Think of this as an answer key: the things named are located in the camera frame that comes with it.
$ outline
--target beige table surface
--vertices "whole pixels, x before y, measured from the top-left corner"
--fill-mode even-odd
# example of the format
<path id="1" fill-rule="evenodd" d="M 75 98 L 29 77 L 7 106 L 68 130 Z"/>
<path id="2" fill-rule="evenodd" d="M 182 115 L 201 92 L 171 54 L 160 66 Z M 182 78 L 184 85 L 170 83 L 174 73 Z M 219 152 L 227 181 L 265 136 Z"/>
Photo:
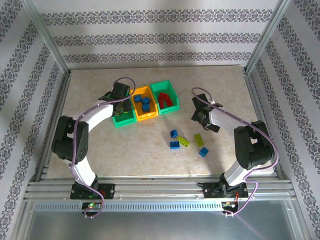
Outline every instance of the beige table surface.
<path id="1" fill-rule="evenodd" d="M 99 177 L 210 175 L 225 172 L 235 162 L 234 139 L 225 130 L 205 131 L 191 120 L 195 111 L 191 88 L 207 89 L 226 110 L 249 121 L 257 119 L 239 66 L 196 66 L 168 68 L 131 68 L 73 70 L 63 115 L 73 116 L 91 107 L 110 91 L 120 77 L 130 77 L 137 87 L 170 80 L 180 110 L 115 128 L 111 118 L 89 134 L 88 160 Z M 171 150 L 170 131 L 190 141 L 188 148 Z M 209 153 L 202 158 L 194 141 L 200 133 Z M 47 178 L 71 178 L 66 164 L 51 155 Z"/>

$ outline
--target striped wall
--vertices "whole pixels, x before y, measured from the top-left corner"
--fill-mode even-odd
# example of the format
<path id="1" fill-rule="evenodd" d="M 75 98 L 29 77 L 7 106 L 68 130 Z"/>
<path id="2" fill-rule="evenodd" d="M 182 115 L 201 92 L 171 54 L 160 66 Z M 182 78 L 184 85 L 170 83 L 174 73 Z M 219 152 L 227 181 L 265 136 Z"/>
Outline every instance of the striped wall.
<path id="1" fill-rule="evenodd" d="M 281 168 L 320 239 L 320 0 L 293 0 L 251 77 Z"/>
<path id="2" fill-rule="evenodd" d="M 278 0 L 35 0 L 69 68 L 242 65 Z"/>
<path id="3" fill-rule="evenodd" d="M 19 0 L 0 0 L 0 239 L 42 157 L 62 72 Z"/>

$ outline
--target purple cable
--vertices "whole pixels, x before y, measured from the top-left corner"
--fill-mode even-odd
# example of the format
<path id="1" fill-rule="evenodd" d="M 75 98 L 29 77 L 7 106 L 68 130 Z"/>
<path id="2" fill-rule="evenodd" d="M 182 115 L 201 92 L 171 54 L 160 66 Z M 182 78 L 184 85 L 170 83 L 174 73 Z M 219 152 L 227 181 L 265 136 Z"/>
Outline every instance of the purple cable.
<path id="1" fill-rule="evenodd" d="M 98 195 L 101 197 L 101 199 L 102 199 L 102 203 L 101 203 L 101 208 L 100 208 L 100 210 L 99 210 L 96 214 L 90 216 L 91 219 L 93 219 L 94 217 L 96 217 L 97 215 L 99 215 L 99 214 L 101 213 L 101 211 L 102 211 L 103 208 L 104 208 L 105 199 L 104 199 L 104 196 L 103 196 L 100 192 L 98 192 L 97 190 L 95 190 L 95 189 L 92 188 L 91 186 L 85 184 L 82 180 L 80 180 L 80 179 L 78 178 L 77 174 L 75 173 L 74 166 L 75 166 L 75 163 L 76 163 L 76 154 L 77 154 L 77 127 L 78 127 L 78 123 L 80 122 L 80 120 L 81 120 L 85 115 L 87 115 L 88 113 L 90 113 L 92 110 L 94 110 L 94 109 L 96 109 L 96 108 L 99 108 L 100 106 L 107 105 L 107 104 L 119 103 L 119 102 L 122 102 L 122 101 L 127 100 L 127 99 L 129 99 L 129 98 L 132 97 L 132 95 L 133 95 L 133 94 L 135 93 L 135 91 L 136 91 L 136 82 L 135 82 L 132 78 L 126 77 L 126 76 L 120 77 L 120 78 L 118 78 L 117 80 L 115 80 L 115 82 L 113 83 L 112 86 L 114 86 L 116 82 L 118 82 L 118 81 L 120 81 L 120 80 L 122 80 L 122 79 L 129 79 L 129 80 L 133 83 L 133 91 L 132 91 L 131 94 L 129 94 L 127 97 L 124 97 L 124 98 L 121 98 L 121 99 L 118 99 L 118 100 L 106 101 L 106 102 L 103 102 L 103 103 L 100 103 L 100 104 L 97 104 L 97 105 L 94 105 L 94 106 L 90 107 L 88 110 L 86 110 L 84 113 L 82 113 L 82 114 L 78 117 L 78 119 L 75 121 L 75 123 L 74 123 L 74 128 L 73 128 L 73 152 L 72 152 L 72 161 L 71 161 L 71 163 L 70 163 L 70 165 L 69 165 L 70 171 L 71 171 L 72 175 L 79 181 L 79 183 L 81 183 L 82 185 L 86 186 L 89 190 L 91 190 L 91 191 L 95 192 L 96 194 L 98 194 Z M 85 218 L 87 217 L 87 210 L 88 210 L 88 208 L 86 208 L 85 211 L 84 211 L 84 217 L 85 217 Z"/>
<path id="2" fill-rule="evenodd" d="M 260 129 L 257 128 L 256 126 L 252 125 L 251 123 L 249 123 L 249 122 L 247 122 L 247 121 L 245 121 L 245 120 L 242 120 L 241 118 L 237 117 L 236 115 L 233 115 L 232 113 L 230 113 L 230 112 L 228 112 L 228 111 L 226 111 L 226 110 L 223 110 L 223 109 L 221 109 L 221 108 L 219 108 L 219 107 L 217 107 L 217 106 L 215 106 L 215 105 L 212 105 L 212 104 L 210 104 L 209 102 L 201 99 L 200 97 L 198 97 L 198 96 L 195 94 L 195 89 L 199 89 L 199 90 L 201 90 L 201 91 L 206 92 L 206 93 L 210 96 L 211 101 L 212 101 L 213 98 L 212 98 L 211 94 L 210 94 L 207 90 L 205 90 L 205 89 L 203 89 L 203 88 L 201 88 L 201 87 L 194 87 L 194 88 L 191 89 L 191 92 L 192 92 L 192 94 L 196 97 L 196 99 L 198 99 L 199 101 L 201 101 L 201 102 L 203 102 L 203 103 L 205 103 L 205 104 L 213 107 L 214 109 L 220 111 L 221 113 L 226 114 L 227 116 L 229 116 L 230 118 L 238 121 L 239 123 L 241 123 L 241 124 L 243 123 L 243 124 L 245 124 L 245 125 L 248 125 L 250 128 L 252 128 L 253 130 L 255 130 L 255 131 L 257 131 L 258 133 L 260 133 L 263 137 L 265 137 L 265 138 L 271 143 L 271 145 L 272 145 L 272 147 L 273 147 L 273 150 L 274 150 L 274 155 L 275 155 L 274 158 L 275 158 L 275 160 L 274 160 L 274 162 L 273 162 L 271 165 L 265 166 L 265 167 L 261 167 L 261 168 L 252 169 L 250 172 L 247 173 L 247 175 L 245 175 L 245 176 L 243 177 L 243 181 L 244 181 L 245 183 L 255 184 L 255 187 L 254 187 L 251 195 L 248 197 L 248 199 L 245 201 L 245 203 L 243 204 L 243 206 L 242 206 L 240 209 L 238 209 L 238 210 L 235 211 L 235 212 L 232 212 L 232 211 L 229 211 L 229 210 L 224 210 L 225 212 L 230 213 L 230 214 L 225 214 L 226 216 L 234 216 L 234 215 L 240 213 L 240 212 L 246 207 L 246 205 L 247 205 L 248 202 L 252 199 L 252 197 L 254 196 L 254 194 L 256 193 L 257 188 L 258 188 L 258 182 L 253 181 L 253 180 L 252 180 L 252 181 L 246 181 L 246 179 L 247 179 L 253 172 L 273 168 L 273 167 L 278 163 L 278 161 L 279 161 L 279 151 L 278 151 L 278 148 L 277 148 L 277 146 L 275 145 L 275 143 L 272 141 L 272 139 L 271 139 L 266 133 L 264 133 L 262 130 L 260 130 Z"/>

